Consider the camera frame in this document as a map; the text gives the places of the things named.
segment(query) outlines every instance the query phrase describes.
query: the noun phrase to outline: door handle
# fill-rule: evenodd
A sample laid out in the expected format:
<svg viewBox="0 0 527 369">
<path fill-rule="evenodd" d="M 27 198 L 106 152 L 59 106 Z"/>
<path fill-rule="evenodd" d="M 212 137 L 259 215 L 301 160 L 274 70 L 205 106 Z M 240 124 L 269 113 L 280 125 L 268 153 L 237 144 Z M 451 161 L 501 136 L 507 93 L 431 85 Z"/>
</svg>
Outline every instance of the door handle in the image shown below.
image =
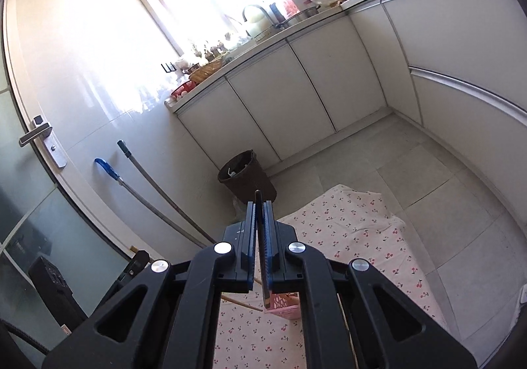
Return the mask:
<svg viewBox="0 0 527 369">
<path fill-rule="evenodd" d="M 43 115 L 35 116 L 32 124 L 35 128 L 18 139 L 20 147 L 23 148 L 28 143 L 40 138 L 55 165 L 60 169 L 64 168 L 68 163 L 68 156 L 62 146 L 59 145 L 55 133 L 53 133 L 53 127 L 49 125 Z"/>
<path fill-rule="evenodd" d="M 18 144 L 20 145 L 21 148 L 23 148 L 25 145 L 32 142 L 37 137 L 40 137 L 40 136 L 42 136 L 43 138 L 49 137 L 52 129 L 53 127 L 49 125 L 49 122 L 44 122 L 40 124 L 37 128 L 32 129 L 30 132 L 20 137 L 18 139 Z"/>
</svg>

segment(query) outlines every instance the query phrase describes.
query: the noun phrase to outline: gray tiled floor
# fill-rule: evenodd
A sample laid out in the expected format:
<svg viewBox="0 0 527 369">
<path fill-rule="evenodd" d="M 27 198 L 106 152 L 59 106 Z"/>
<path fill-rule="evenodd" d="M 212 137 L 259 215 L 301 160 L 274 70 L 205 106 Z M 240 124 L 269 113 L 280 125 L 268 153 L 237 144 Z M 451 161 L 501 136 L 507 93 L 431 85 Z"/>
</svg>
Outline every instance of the gray tiled floor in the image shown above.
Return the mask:
<svg viewBox="0 0 527 369">
<path fill-rule="evenodd" d="M 271 180 L 277 218 L 339 183 L 383 193 L 451 334 L 479 365 L 503 341 L 527 282 L 527 240 L 483 182 L 419 129 L 390 115 Z"/>
</svg>

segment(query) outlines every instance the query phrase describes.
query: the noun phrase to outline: black cable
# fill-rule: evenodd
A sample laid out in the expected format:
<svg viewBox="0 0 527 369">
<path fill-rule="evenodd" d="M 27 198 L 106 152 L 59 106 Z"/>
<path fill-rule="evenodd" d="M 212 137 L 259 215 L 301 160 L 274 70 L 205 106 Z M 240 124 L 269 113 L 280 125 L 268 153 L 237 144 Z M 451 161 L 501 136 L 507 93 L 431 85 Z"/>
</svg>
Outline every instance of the black cable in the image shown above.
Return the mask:
<svg viewBox="0 0 527 369">
<path fill-rule="evenodd" d="M 12 325 L 11 323 L 7 322 L 6 320 L 3 320 L 0 318 L 0 323 L 3 323 L 8 330 L 8 332 L 12 333 L 13 335 L 19 337 L 22 339 L 22 341 L 27 342 L 30 344 L 31 347 L 35 348 L 36 350 L 40 351 L 45 356 L 48 355 L 49 350 L 42 345 L 39 341 L 36 339 L 30 337 L 27 333 L 25 333 L 23 330 L 20 330 L 16 326 Z"/>
</svg>

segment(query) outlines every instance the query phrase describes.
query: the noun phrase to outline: mop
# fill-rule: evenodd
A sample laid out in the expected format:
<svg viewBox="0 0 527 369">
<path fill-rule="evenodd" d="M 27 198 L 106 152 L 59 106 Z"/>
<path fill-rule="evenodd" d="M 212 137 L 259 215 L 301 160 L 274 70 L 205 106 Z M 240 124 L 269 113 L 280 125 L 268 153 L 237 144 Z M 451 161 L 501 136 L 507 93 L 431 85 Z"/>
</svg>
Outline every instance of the mop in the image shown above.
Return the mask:
<svg viewBox="0 0 527 369">
<path fill-rule="evenodd" d="M 159 187 L 159 185 L 150 177 L 150 175 L 143 169 L 141 164 L 136 161 L 136 159 L 132 156 L 132 153 L 128 150 L 125 143 L 122 140 L 119 140 L 118 142 L 119 147 L 121 150 L 125 153 L 125 155 L 132 161 L 132 163 L 137 167 L 139 172 L 148 180 L 148 182 L 159 192 L 159 194 L 170 204 L 170 206 L 174 207 L 178 213 L 180 213 L 184 219 L 186 219 L 198 232 L 200 232 L 204 237 L 206 237 L 208 240 L 210 240 L 211 243 L 216 243 L 216 241 L 210 237 L 206 232 L 204 232 L 188 215 L 186 215 L 183 210 L 179 208 L 179 206 L 172 200 L 170 197 Z M 191 234 L 186 232 L 184 229 L 182 229 L 177 223 L 173 222 L 171 219 L 169 219 L 167 216 L 165 216 L 161 211 L 159 211 L 157 208 L 155 208 L 151 203 L 149 203 L 146 199 L 144 199 L 139 193 L 132 188 L 128 183 L 126 183 L 120 175 L 117 174 L 117 172 L 112 168 L 110 164 L 108 164 L 104 159 L 101 158 L 95 158 L 94 160 L 97 164 L 99 164 L 103 169 L 108 173 L 108 175 L 113 178 L 115 181 L 119 183 L 119 185 L 123 186 L 128 192 L 131 193 L 131 195 L 136 198 L 141 204 L 143 204 L 146 208 L 148 208 L 152 213 L 154 213 L 157 217 L 159 217 L 163 222 L 171 226 L 175 231 L 179 232 L 181 235 L 183 235 L 186 239 L 190 240 L 194 244 L 196 244 L 198 247 L 205 248 L 207 247 L 206 244 L 199 241 L 197 238 L 193 237 Z M 225 294 L 221 295 L 221 299 L 226 300 L 231 303 L 235 303 L 236 305 L 240 305 L 255 311 L 262 311 L 260 308 L 256 308 L 252 305 L 249 305 L 248 303 L 240 302 L 236 299 L 230 298 L 226 296 Z"/>
</svg>

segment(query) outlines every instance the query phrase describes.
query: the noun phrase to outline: blue mop handle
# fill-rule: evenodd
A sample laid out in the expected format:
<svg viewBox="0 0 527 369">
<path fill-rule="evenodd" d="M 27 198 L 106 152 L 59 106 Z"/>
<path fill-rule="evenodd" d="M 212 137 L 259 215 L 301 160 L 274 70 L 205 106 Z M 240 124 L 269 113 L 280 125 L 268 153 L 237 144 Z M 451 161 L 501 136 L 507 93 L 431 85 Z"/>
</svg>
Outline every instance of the blue mop handle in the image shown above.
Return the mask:
<svg viewBox="0 0 527 369">
<path fill-rule="evenodd" d="M 113 178 L 114 180 L 119 180 L 121 178 L 121 176 L 118 175 L 115 172 L 115 170 L 112 168 L 112 166 L 110 164 L 108 164 L 104 159 L 96 158 L 95 162 L 97 162 L 97 164 L 99 164 L 101 167 L 103 167 L 104 170 L 109 174 L 109 176 L 111 178 Z"/>
</svg>

